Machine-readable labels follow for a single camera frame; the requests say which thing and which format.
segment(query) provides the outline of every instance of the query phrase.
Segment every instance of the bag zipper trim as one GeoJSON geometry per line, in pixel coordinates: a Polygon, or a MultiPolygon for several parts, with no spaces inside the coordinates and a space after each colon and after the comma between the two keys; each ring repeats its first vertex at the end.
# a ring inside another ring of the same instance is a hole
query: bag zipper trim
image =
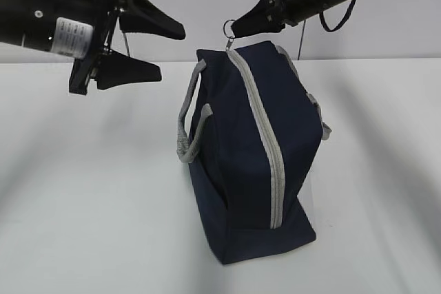
{"type": "Polygon", "coordinates": [[[276,135],[262,99],[254,80],[253,73],[246,60],[234,50],[228,50],[227,55],[230,61],[237,67],[245,83],[249,105],[256,121],[260,139],[268,157],[271,169],[271,229],[277,229],[283,222],[283,201],[285,199],[285,163],[282,151],[278,144],[276,135]]]}

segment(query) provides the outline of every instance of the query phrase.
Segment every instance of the black cable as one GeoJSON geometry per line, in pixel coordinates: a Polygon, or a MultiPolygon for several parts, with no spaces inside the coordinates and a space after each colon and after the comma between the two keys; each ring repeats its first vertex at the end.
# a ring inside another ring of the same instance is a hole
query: black cable
{"type": "Polygon", "coordinates": [[[327,23],[326,23],[326,19],[325,19],[325,13],[321,12],[320,13],[320,22],[322,23],[323,29],[325,29],[327,32],[335,32],[337,30],[340,30],[342,28],[342,26],[345,25],[346,22],[348,22],[348,20],[351,18],[351,14],[353,11],[353,8],[356,6],[357,0],[352,0],[351,3],[349,4],[349,7],[347,8],[346,14],[344,15],[342,21],[334,28],[331,29],[327,23]]]}
{"type": "Polygon", "coordinates": [[[302,38],[300,39],[300,46],[298,47],[298,57],[299,61],[302,56],[302,48],[303,48],[303,38],[305,37],[305,28],[306,28],[306,20],[303,21],[303,29],[302,29],[302,38]]]}

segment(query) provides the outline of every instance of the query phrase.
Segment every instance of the metal rod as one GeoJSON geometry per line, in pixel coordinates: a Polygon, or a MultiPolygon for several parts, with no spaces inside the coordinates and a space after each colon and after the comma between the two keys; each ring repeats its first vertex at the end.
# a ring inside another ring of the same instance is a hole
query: metal rod
{"type": "Polygon", "coordinates": [[[306,20],[303,21],[302,38],[300,39],[300,47],[298,48],[298,58],[300,60],[302,56],[303,38],[305,37],[306,20]]]}
{"type": "Polygon", "coordinates": [[[129,56],[129,58],[131,58],[132,56],[130,55],[129,41],[127,40],[127,34],[125,32],[123,32],[123,36],[124,36],[124,42],[125,42],[125,49],[127,50],[127,55],[129,56]]]}

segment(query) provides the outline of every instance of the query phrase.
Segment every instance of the lunch bag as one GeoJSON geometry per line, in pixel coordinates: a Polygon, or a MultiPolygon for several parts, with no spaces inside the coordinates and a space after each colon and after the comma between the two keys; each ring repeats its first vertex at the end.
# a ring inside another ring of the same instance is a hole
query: lunch bag
{"type": "Polygon", "coordinates": [[[316,239],[297,195],[331,130],[282,48],[199,50],[178,120],[205,234],[223,264],[316,239]],[[201,76],[190,135],[185,117],[201,76]]]}

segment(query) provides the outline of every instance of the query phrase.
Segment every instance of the bag handle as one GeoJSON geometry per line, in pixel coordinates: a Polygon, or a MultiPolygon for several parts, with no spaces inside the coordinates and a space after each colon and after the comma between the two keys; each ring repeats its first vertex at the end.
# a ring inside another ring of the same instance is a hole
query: bag handle
{"type": "MultiPolygon", "coordinates": [[[[288,55],[288,52],[285,51],[284,48],[280,47],[280,46],[276,46],[277,52],[279,52],[279,54],[282,54],[285,56],[285,58],[287,58],[288,60],[288,64],[291,67],[291,70],[294,72],[294,74],[296,75],[297,79],[300,81],[300,77],[298,75],[298,71],[296,66],[293,64],[291,58],[288,55]]],[[[322,107],[320,106],[320,104],[318,103],[318,101],[316,100],[316,98],[314,98],[314,96],[310,93],[307,93],[307,96],[309,98],[309,100],[311,101],[311,103],[316,107],[318,115],[320,117],[320,121],[322,122],[322,128],[323,128],[323,137],[322,140],[326,141],[329,140],[329,138],[331,137],[331,133],[332,133],[332,129],[328,126],[328,124],[326,124],[325,122],[323,122],[323,117],[322,117],[322,107]]]]}
{"type": "Polygon", "coordinates": [[[185,100],[178,117],[177,153],[179,160],[181,160],[181,162],[183,163],[192,163],[199,154],[199,151],[201,149],[201,138],[205,127],[205,123],[207,122],[207,119],[211,115],[213,115],[212,107],[208,103],[205,104],[201,110],[201,118],[199,119],[196,132],[194,133],[193,141],[190,144],[188,134],[185,131],[185,119],[187,117],[188,110],[190,109],[190,105],[192,104],[193,101],[194,92],[196,91],[199,75],[201,74],[201,72],[204,71],[206,67],[207,67],[207,63],[205,62],[205,60],[202,60],[194,68],[192,79],[190,80],[190,84],[188,86],[187,95],[185,96],[185,100]]]}

